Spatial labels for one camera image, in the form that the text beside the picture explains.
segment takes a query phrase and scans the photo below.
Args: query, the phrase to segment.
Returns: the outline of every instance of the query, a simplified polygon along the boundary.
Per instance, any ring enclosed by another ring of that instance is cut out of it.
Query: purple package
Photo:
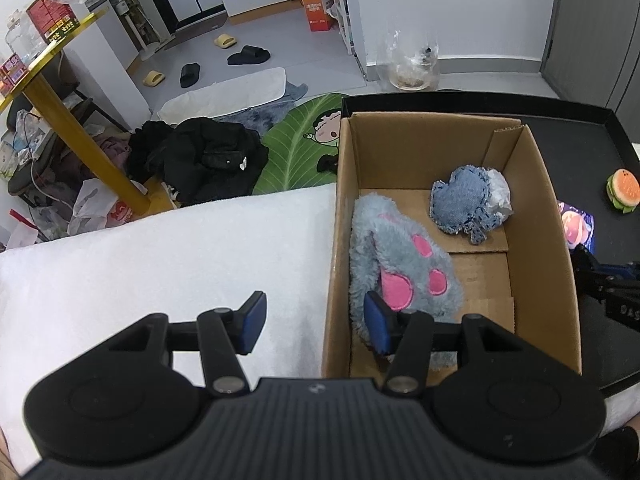
[[[589,252],[593,253],[593,215],[559,200],[558,209],[564,226],[564,237],[569,248],[575,249],[576,245],[582,244]]]

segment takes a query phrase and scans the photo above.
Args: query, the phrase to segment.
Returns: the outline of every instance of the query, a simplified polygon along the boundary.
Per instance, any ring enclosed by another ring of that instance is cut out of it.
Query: yellow table leg
[[[24,94],[66,145],[96,177],[124,200],[135,214],[143,215],[149,209],[149,199],[111,163],[109,157],[66,109],[42,74],[38,74],[27,85]]]

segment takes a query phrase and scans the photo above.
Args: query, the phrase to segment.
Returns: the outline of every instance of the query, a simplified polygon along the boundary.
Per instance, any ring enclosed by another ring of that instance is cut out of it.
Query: white bed
[[[42,377],[151,312],[194,320],[267,293],[248,379],[320,375],[335,185],[207,203],[0,254],[0,428],[24,473],[22,421]],[[174,367],[202,384],[196,354]]]

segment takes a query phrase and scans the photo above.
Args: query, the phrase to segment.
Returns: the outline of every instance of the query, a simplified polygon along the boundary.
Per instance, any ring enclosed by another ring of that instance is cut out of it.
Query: green leaf mat
[[[311,99],[264,134],[261,141],[269,148],[269,161],[254,194],[335,182],[333,173],[318,173],[316,165],[322,155],[338,153],[342,98],[342,94],[327,94]]]

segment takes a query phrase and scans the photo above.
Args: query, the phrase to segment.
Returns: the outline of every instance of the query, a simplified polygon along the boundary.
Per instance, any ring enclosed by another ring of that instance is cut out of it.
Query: denim plush toy
[[[462,305],[462,287],[448,253],[418,222],[401,214],[390,198],[371,193],[356,200],[351,226],[351,320],[369,342],[364,297],[375,290],[398,312],[422,310],[436,321],[453,322]],[[455,364],[454,352],[436,352],[430,368]]]
[[[489,192],[486,170],[462,166],[451,173],[448,184],[434,182],[429,216],[447,234],[462,231],[473,245],[478,245],[486,240],[485,233],[503,222],[500,215],[487,209]]]

